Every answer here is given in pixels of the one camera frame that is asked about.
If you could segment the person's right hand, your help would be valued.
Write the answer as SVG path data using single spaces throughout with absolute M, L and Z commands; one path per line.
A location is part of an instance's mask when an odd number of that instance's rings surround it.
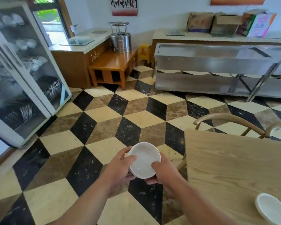
M 185 179 L 179 173 L 176 166 L 174 166 L 174 164 L 163 153 L 160 152 L 160 155 L 161 161 L 165 162 L 164 173 L 155 174 L 153 177 L 145 179 L 145 182 L 148 185 L 161 184 L 170 195 L 174 195 L 174 189 L 180 182 L 184 182 Z

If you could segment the person's left hand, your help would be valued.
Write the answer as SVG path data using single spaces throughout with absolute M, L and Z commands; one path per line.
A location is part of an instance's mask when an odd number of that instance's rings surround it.
M 124 157 L 127 157 L 125 155 L 131 148 L 132 146 L 121 149 L 99 177 L 102 186 L 107 190 L 108 198 L 115 196 L 115 192 L 123 183 L 129 184 L 135 179 L 129 171 L 131 165 L 124 164 Z

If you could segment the white ceramic bowl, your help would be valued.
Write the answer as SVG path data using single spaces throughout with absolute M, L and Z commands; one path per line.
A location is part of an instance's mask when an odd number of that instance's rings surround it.
M 153 162 L 161 162 L 161 155 L 154 145 L 140 142 L 131 148 L 128 155 L 135 155 L 137 157 L 130 166 L 130 172 L 135 177 L 147 179 L 156 175 L 151 165 Z
M 271 225 L 281 225 L 281 201 L 276 197 L 260 193 L 255 199 L 255 206 L 259 214 Z

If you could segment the person's right forearm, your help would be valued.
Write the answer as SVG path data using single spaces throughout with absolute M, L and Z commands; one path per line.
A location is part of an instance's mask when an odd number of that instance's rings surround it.
M 191 225 L 237 225 L 235 221 L 207 201 L 179 173 L 167 175 L 164 185 L 179 202 Z

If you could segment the person's left forearm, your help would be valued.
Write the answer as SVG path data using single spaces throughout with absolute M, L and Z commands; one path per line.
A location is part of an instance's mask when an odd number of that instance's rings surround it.
M 96 225 L 121 180 L 102 174 L 53 225 Z

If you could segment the low wooden table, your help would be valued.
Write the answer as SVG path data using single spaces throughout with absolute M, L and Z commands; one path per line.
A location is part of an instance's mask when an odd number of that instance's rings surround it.
M 108 49 L 88 66 L 88 71 L 94 87 L 98 87 L 98 83 L 114 84 L 126 90 L 126 79 L 137 65 L 137 47 L 129 52 Z

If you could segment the yellow plastic stool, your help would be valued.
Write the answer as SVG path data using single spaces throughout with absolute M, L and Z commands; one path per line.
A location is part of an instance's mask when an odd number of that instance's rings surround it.
M 152 45 L 150 44 L 141 44 L 138 49 L 138 60 L 146 60 L 147 64 L 151 64 L 152 58 Z

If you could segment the row of steel plates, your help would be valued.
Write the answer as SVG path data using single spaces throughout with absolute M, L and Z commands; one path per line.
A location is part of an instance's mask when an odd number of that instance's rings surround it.
M 17 129 L 36 113 L 35 104 L 7 105 L 0 107 L 0 120 L 12 129 Z
M 50 102 L 61 95 L 61 83 L 57 77 L 41 76 L 36 83 Z

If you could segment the wooden cabinet with white top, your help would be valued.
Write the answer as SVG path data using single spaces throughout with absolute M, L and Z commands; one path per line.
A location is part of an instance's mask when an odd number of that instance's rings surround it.
M 104 34 L 91 34 L 95 30 L 105 30 Z M 92 28 L 75 37 L 89 37 L 95 41 L 86 46 L 53 45 L 49 47 L 68 87 L 90 89 L 92 80 L 88 66 L 111 47 L 111 29 Z

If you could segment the stainless steel serving counter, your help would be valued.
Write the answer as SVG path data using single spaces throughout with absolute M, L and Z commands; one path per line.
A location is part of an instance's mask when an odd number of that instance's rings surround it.
M 155 88 L 281 99 L 281 46 L 158 43 Z

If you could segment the stainless steel steamer pot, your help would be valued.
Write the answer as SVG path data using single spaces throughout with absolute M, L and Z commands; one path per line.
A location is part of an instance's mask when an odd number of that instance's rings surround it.
M 131 50 L 131 34 L 127 31 L 129 22 L 109 22 L 111 26 L 112 45 L 114 51 L 127 53 Z

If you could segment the plain open cardboard box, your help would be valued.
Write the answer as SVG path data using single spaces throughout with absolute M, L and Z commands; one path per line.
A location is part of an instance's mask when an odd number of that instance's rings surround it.
M 213 37 L 234 37 L 238 26 L 242 24 L 242 16 L 217 12 L 213 16 L 210 34 Z

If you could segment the wooden-framed window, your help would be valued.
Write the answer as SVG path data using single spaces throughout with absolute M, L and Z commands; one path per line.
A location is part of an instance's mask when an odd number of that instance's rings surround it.
M 75 35 L 65 0 L 26 0 L 48 46 Z

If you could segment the black and white wall picture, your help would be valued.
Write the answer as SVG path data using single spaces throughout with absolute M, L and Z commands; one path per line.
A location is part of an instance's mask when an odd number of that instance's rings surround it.
M 110 0 L 113 16 L 137 16 L 138 0 Z

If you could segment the orange wall picture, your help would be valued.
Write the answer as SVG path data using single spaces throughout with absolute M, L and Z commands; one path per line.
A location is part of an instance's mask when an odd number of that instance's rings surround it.
M 265 0 L 211 0 L 211 6 L 263 5 Z

